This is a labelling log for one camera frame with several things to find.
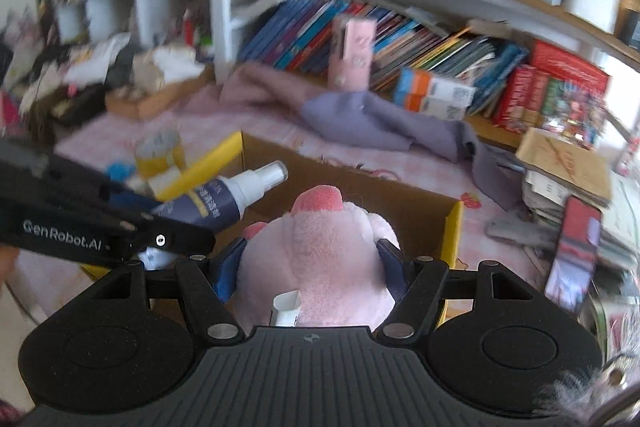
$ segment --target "plush doll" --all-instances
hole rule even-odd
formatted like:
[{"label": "plush doll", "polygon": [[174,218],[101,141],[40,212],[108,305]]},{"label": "plush doll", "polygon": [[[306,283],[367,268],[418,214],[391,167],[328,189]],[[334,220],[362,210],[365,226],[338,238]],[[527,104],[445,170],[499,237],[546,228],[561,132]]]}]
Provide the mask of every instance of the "plush doll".
[{"label": "plush doll", "polygon": [[394,307],[376,242],[398,246],[379,215],[343,202],[320,185],[301,194],[290,213],[244,232],[233,308],[245,332],[268,325],[277,295],[298,290],[297,327],[377,328]]}]

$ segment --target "table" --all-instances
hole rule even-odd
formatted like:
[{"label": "table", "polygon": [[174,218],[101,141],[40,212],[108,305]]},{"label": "table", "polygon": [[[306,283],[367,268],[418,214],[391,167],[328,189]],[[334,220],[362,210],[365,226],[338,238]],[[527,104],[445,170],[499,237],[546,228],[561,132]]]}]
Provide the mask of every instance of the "table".
[{"label": "table", "polygon": [[[168,126],[178,128],[190,158],[204,155],[229,134],[242,130],[305,156],[360,168],[372,175],[462,199],[466,208],[457,268],[475,270],[481,261],[494,259],[537,288],[545,281],[543,267],[536,259],[530,259],[521,247],[499,243],[484,233],[487,224],[503,210],[475,188],[469,166],[451,164],[424,150],[389,152],[329,143],[276,113],[247,108],[210,116],[165,112],[145,123],[105,114],[61,142],[56,151],[105,170],[116,161],[132,162],[134,143]],[[35,254],[20,256],[16,279],[36,293],[37,304],[47,315],[89,284],[75,265],[54,259],[45,261]],[[453,314],[465,312],[470,309],[470,303],[452,303],[450,309]]]}]

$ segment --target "ribbed black surface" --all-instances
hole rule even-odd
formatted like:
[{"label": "ribbed black surface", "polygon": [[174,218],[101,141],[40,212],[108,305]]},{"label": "ribbed black surface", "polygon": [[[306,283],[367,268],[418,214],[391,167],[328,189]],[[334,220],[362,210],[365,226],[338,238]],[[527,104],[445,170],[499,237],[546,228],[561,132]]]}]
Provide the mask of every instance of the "ribbed black surface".
[{"label": "ribbed black surface", "polygon": [[441,390],[407,349],[367,328],[259,328],[210,349],[189,380],[135,411],[80,416],[39,407],[24,427],[565,427],[479,412]]}]

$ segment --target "bottle label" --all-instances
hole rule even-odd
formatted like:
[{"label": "bottle label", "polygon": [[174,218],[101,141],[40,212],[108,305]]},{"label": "bottle label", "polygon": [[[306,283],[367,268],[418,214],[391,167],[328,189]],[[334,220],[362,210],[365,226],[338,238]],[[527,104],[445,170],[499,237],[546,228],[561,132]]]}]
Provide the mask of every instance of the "bottle label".
[{"label": "bottle label", "polygon": [[222,232],[240,221],[238,204],[228,187],[213,180],[154,210],[156,216]]}]

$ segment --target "hand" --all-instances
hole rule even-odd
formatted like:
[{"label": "hand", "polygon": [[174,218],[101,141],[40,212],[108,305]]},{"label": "hand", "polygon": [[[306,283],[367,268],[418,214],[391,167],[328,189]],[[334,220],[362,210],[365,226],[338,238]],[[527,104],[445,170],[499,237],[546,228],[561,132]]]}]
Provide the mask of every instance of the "hand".
[{"label": "hand", "polygon": [[20,250],[14,247],[0,245],[0,285],[4,283],[6,277],[12,272],[15,260],[18,258]]}]

